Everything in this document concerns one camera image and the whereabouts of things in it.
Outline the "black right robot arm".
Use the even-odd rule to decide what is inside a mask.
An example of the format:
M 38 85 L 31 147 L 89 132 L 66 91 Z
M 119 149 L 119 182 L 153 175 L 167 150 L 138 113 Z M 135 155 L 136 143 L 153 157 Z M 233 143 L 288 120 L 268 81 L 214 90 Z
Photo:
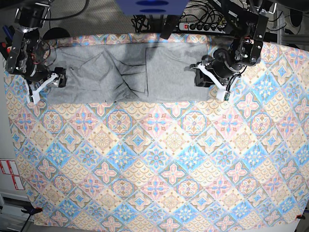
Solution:
M 43 60 L 35 60 L 35 51 L 39 48 L 39 43 L 43 42 L 39 29 L 47 20 L 52 3 L 52 0 L 43 0 L 24 4 L 16 10 L 15 22 L 18 28 L 8 55 L 7 71 L 22 76 L 28 87 L 31 84 L 46 84 L 59 88 L 66 86 L 66 69 L 56 67 L 51 71 Z

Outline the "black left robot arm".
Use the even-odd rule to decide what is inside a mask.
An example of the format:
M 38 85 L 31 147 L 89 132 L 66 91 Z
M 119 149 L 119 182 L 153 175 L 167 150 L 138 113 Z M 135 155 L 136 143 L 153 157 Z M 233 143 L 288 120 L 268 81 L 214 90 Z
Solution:
M 229 0 L 219 2 L 220 4 L 210 1 L 211 5 L 224 16 L 227 25 L 232 28 L 231 34 L 234 40 L 228 50 L 218 48 L 207 63 L 201 63 L 202 67 L 210 72 L 209 74 L 204 74 L 197 68 L 197 64 L 190 67 L 196 70 L 195 86 L 222 85 L 224 90 L 229 91 L 247 67 L 260 62 L 268 17 L 261 14 L 264 6 L 262 0 L 247 0 L 247 9 Z

